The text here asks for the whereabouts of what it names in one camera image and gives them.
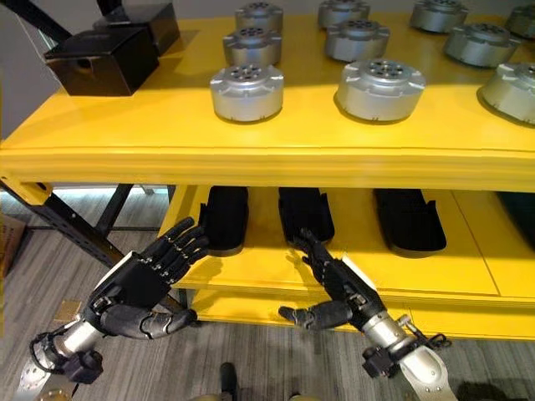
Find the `yellow shelf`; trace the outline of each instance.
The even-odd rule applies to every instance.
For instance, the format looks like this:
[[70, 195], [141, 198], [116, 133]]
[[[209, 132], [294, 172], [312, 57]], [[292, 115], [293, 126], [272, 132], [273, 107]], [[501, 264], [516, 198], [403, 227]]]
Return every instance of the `yellow shelf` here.
[[[292, 323], [278, 315], [281, 306], [293, 308], [311, 307], [316, 303], [328, 301], [326, 293], [309, 299], [295, 299], [268, 294], [243, 294], [241, 292], [220, 292], [200, 290], [195, 294], [191, 307], [195, 309], [200, 320], [207, 322], [235, 322], [274, 324], [277, 326], [292, 326]], [[389, 312], [397, 318], [402, 314], [410, 314], [409, 308], [402, 303], [387, 304]], [[356, 332], [348, 325], [338, 327], [337, 330]]]
[[[392, 31], [385, 57], [427, 77], [416, 111], [365, 124], [333, 102], [343, 63], [323, 54], [315, 16], [287, 16], [284, 106], [259, 124], [218, 119], [208, 89], [225, 66], [232, 18], [181, 21], [182, 40], [129, 98], [59, 91], [1, 145], [2, 176], [17, 182], [420, 187], [535, 191], [533, 129], [483, 109], [476, 90], [492, 71], [441, 53], [446, 38], [408, 27], [408, 14], [371, 15]], [[502, 23], [500, 18], [470, 16]], [[535, 59], [526, 41], [512, 61]]]
[[[310, 307], [327, 300], [326, 295], [308, 300], [265, 294], [243, 292], [218, 292], [200, 290], [192, 307], [199, 319], [208, 322], [237, 322], [291, 326], [280, 318], [277, 310], [282, 305]], [[480, 308], [480, 307], [407, 307], [403, 303], [387, 303], [389, 314], [398, 318], [411, 316], [413, 322], [426, 335], [443, 332], [454, 338], [499, 338], [535, 340], [535, 313], [525, 310]], [[345, 325], [337, 330], [356, 330]]]
[[[161, 232], [185, 216], [199, 215], [210, 187], [182, 186]], [[436, 200], [448, 246], [439, 254], [407, 259], [383, 242], [371, 190], [327, 189], [336, 234], [328, 249], [349, 257], [375, 282], [386, 299], [414, 299], [421, 293], [498, 295], [492, 277], [450, 191], [425, 190]], [[323, 294], [300, 254], [288, 247], [278, 215], [276, 188], [249, 188], [249, 221], [244, 249], [236, 256], [208, 257], [180, 280], [180, 287], [309, 297]]]
[[495, 307], [412, 307], [412, 317], [426, 333], [461, 338], [535, 340], [535, 312]]
[[454, 196], [502, 297], [535, 298], [535, 251], [522, 238], [494, 192]]

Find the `silver metal cylinder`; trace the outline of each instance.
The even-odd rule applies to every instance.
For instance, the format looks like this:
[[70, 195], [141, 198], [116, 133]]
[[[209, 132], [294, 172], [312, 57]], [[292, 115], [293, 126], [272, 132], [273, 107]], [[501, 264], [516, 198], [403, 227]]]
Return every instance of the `silver metal cylinder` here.
[[223, 38], [223, 49], [229, 65], [270, 65], [280, 61], [282, 42], [275, 31], [242, 28]]
[[65, 357], [94, 348], [104, 334], [84, 320], [75, 322], [62, 336], [53, 339], [54, 345]]
[[216, 114], [235, 121], [266, 119], [283, 107], [283, 73], [247, 64], [222, 69], [210, 81]]
[[347, 113], [372, 121], [408, 117], [425, 88], [420, 71], [396, 61], [374, 59], [345, 66], [336, 99]]
[[535, 4], [515, 7], [505, 28], [523, 38], [535, 38]]
[[246, 4], [235, 12], [236, 28], [263, 28], [266, 31], [282, 32], [283, 10], [267, 2]]
[[376, 21], [350, 19], [327, 27], [325, 54], [346, 62], [381, 57], [386, 50], [390, 30]]
[[369, 4], [360, 0], [325, 0], [319, 4], [318, 25], [326, 28], [350, 19], [366, 19]]
[[448, 33], [465, 22], [468, 8], [458, 0], [420, 0], [410, 17], [413, 28], [436, 33]]
[[491, 23], [461, 25], [451, 30], [444, 52], [463, 63], [495, 68], [505, 63], [520, 41], [504, 28]]
[[479, 94], [493, 109], [535, 124], [535, 63], [501, 64]]
[[412, 341], [387, 311], [373, 316], [362, 327], [362, 331], [374, 345], [385, 348], [391, 353]]

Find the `black box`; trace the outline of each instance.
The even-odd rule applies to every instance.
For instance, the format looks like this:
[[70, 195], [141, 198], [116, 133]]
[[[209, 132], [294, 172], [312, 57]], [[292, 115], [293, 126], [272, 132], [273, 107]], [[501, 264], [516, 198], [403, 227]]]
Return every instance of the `black box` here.
[[147, 28], [78, 33], [44, 55], [70, 95], [130, 96], [158, 66]]
[[93, 24], [94, 29], [124, 26], [147, 27], [159, 55], [180, 37], [171, 3], [120, 6]]

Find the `robotic arm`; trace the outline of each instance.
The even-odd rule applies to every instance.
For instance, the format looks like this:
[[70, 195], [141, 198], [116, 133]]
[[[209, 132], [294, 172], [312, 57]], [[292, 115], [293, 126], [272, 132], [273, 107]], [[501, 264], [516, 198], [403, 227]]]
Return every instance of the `robotic arm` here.
[[434, 351], [451, 345], [446, 337], [427, 338], [406, 315], [394, 320], [373, 282], [348, 257], [334, 259], [309, 230], [302, 230], [301, 236], [295, 242], [307, 254], [303, 261], [333, 301], [309, 309], [281, 307], [279, 314], [307, 329], [349, 323], [373, 343], [363, 353], [369, 376], [391, 377], [401, 369], [421, 401], [457, 401], [446, 365]]
[[16, 401], [70, 400], [79, 383], [91, 384], [103, 372], [94, 350], [106, 336], [155, 339], [196, 320], [184, 309], [173, 313], [152, 308], [191, 265], [208, 254], [201, 227], [187, 218], [142, 253], [130, 252], [97, 284], [77, 319], [30, 343]]

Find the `white wall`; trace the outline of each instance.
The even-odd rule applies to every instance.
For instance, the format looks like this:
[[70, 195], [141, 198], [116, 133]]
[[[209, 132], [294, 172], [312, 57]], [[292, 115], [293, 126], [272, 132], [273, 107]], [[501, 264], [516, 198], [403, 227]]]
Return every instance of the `white wall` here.
[[[96, 0], [33, 0], [71, 33], [91, 28], [99, 17]], [[178, 18], [230, 16], [250, 0], [173, 0]], [[315, 13], [321, 0], [271, 0], [286, 14]], [[414, 0], [367, 0], [373, 11], [406, 11]], [[124, 4], [165, 0], [123, 0]], [[532, 0], [464, 0], [471, 13], [507, 16], [513, 7]], [[0, 69], [3, 71], [2, 137], [6, 138], [59, 86], [43, 65], [46, 51], [35, 29], [0, 6]]]

